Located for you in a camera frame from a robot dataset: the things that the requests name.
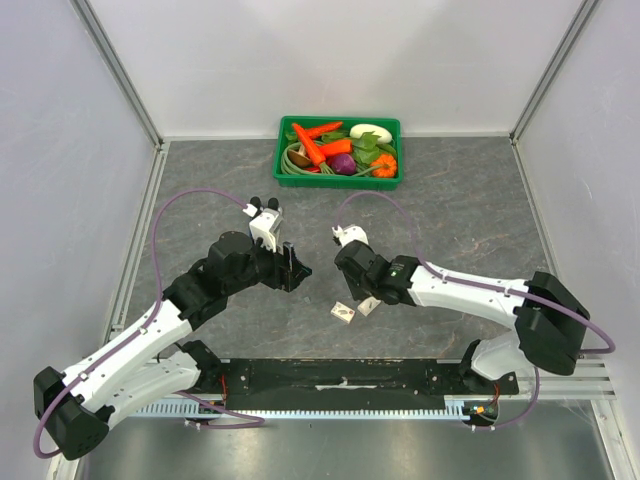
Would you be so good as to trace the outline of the blue stapler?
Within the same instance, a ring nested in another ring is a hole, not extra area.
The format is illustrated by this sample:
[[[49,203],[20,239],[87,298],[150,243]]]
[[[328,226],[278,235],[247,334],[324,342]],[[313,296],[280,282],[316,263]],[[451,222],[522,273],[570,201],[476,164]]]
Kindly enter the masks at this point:
[[[250,199],[250,204],[253,205],[258,211],[262,210],[262,201],[259,197],[254,196]]]

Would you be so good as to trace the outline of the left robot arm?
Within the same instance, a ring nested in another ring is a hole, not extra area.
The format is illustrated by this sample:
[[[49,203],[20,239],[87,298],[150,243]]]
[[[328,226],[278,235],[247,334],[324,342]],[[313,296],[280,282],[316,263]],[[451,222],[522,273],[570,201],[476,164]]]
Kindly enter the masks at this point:
[[[219,384],[220,361],[200,341],[185,343],[155,367],[145,364],[224,311],[232,295],[259,284],[291,292],[311,273],[289,242],[278,245],[255,233],[223,233],[206,257],[162,290],[120,335],[63,371],[47,367],[35,376],[35,454],[47,456],[40,446],[47,433],[57,453],[79,459],[141,407],[191,388],[212,391]]]

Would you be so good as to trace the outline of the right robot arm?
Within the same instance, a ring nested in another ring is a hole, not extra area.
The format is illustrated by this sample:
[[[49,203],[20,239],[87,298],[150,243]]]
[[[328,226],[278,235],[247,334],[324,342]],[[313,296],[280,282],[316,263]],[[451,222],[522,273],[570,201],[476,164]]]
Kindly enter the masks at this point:
[[[536,367],[560,376],[575,370],[589,313],[550,273],[491,279],[424,266],[411,256],[388,261],[359,240],[343,246],[334,263],[356,300],[443,308],[506,328],[503,335],[467,348],[457,377],[469,393],[481,393],[518,369]]]

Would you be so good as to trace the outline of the staple box with red label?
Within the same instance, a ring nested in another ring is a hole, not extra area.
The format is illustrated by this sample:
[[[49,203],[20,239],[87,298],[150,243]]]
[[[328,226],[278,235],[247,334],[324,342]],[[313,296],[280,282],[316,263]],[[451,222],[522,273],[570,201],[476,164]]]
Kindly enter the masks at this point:
[[[355,316],[355,311],[341,302],[336,302],[331,308],[330,313],[332,316],[336,317],[346,324],[350,324]]]

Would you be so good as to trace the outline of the white staple box tray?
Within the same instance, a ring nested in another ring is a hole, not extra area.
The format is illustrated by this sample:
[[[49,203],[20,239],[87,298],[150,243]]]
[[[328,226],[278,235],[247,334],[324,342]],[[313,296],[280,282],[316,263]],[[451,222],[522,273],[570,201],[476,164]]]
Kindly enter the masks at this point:
[[[380,304],[380,300],[370,296],[357,306],[357,310],[363,316],[369,316]]]

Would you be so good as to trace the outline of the green plastic tray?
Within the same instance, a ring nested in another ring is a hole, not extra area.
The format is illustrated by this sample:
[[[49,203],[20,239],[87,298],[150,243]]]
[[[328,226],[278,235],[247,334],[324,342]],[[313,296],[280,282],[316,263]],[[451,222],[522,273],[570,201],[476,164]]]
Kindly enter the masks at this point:
[[[400,122],[285,116],[273,176],[285,187],[394,190],[403,180]]]

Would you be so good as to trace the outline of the green toy long beans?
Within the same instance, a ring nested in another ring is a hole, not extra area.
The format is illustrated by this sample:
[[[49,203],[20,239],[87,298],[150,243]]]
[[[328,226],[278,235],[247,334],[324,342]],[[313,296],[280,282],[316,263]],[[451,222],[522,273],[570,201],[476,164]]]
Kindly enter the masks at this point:
[[[301,169],[298,168],[297,166],[295,166],[287,157],[287,152],[290,149],[297,149],[299,147],[303,147],[301,145],[300,142],[296,142],[293,143],[291,145],[289,145],[285,150],[284,153],[281,156],[281,168],[283,170],[284,173],[289,174],[289,175],[327,175],[327,174],[322,174],[322,173],[309,173],[307,172],[305,169]],[[326,163],[327,165],[330,167],[330,163],[329,163],[329,159],[331,157],[327,158],[326,157]],[[373,176],[371,174],[372,169],[369,166],[365,166],[365,165],[361,165],[361,164],[357,164],[357,173],[355,175],[351,175],[350,177],[368,177],[368,176]]]

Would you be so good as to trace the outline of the brown toy mushroom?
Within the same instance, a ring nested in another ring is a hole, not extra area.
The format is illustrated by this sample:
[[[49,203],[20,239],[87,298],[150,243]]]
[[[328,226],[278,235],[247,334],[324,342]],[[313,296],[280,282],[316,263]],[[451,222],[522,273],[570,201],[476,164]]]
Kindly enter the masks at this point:
[[[313,165],[313,162],[306,156],[304,147],[290,149],[287,152],[288,159],[298,168],[305,169]]]

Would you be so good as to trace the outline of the purple toy onion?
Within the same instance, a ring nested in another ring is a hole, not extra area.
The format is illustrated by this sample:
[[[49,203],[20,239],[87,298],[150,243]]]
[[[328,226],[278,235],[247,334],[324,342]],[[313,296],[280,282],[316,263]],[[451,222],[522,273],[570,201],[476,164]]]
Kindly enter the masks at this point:
[[[337,175],[351,176],[357,173],[356,161],[350,154],[342,153],[329,159],[330,168]]]

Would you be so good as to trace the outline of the orange toy carrot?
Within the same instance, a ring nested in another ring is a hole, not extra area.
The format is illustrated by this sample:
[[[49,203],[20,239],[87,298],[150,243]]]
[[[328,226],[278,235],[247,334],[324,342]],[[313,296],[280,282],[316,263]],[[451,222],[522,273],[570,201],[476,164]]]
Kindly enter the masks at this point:
[[[315,139],[311,139],[305,128],[298,123],[293,123],[292,128],[298,138],[298,141],[306,149],[309,159],[313,162],[314,166],[321,169],[322,174],[333,175],[334,172],[326,163],[326,157],[320,152],[319,146],[315,143]]]
[[[348,138],[336,140],[331,143],[321,145],[319,147],[320,152],[325,157],[333,157],[341,154],[350,154],[352,152],[352,142]]]
[[[316,139],[316,138],[322,137],[325,134],[329,134],[331,132],[339,130],[342,127],[342,125],[343,125],[342,121],[330,122],[330,123],[308,128],[306,130],[306,133],[311,139]]]

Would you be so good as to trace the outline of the orange toy pumpkin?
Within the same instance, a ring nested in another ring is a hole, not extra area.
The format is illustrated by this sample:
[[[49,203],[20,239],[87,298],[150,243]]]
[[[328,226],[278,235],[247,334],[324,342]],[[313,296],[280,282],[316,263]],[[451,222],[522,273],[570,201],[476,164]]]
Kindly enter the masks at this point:
[[[370,165],[371,174],[376,178],[395,178],[398,173],[396,158],[388,153],[381,154]]]

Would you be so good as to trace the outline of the green toy leaf vegetable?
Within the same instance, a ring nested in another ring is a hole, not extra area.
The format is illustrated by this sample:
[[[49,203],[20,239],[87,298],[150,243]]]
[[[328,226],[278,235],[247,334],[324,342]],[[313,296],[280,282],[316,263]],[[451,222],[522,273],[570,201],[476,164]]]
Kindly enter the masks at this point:
[[[357,164],[369,166],[373,161],[375,161],[381,154],[388,153],[393,155],[396,159],[398,158],[398,153],[396,149],[392,145],[392,141],[389,144],[375,144],[364,142],[362,140],[352,139],[350,136],[347,136],[343,131],[335,131],[329,134],[325,134],[320,137],[319,147],[321,145],[334,142],[336,140],[340,140],[343,138],[348,138],[352,142],[352,152],[350,155],[354,158]]]

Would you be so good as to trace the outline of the white toy eggplant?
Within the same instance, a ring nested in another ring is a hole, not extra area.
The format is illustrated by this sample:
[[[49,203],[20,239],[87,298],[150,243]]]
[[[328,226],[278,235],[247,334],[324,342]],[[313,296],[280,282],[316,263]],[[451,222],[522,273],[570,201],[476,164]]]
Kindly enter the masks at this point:
[[[360,123],[354,125],[349,132],[349,136],[355,140],[375,144],[389,144],[393,140],[393,136],[386,128],[375,125]]]

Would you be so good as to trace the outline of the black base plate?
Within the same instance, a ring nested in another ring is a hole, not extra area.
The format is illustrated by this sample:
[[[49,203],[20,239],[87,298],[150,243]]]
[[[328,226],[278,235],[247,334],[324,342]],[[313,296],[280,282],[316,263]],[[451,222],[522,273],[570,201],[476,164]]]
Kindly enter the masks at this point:
[[[463,379],[456,363],[433,359],[231,359],[192,388],[223,394],[234,411],[440,410],[446,396],[516,395],[513,372]]]

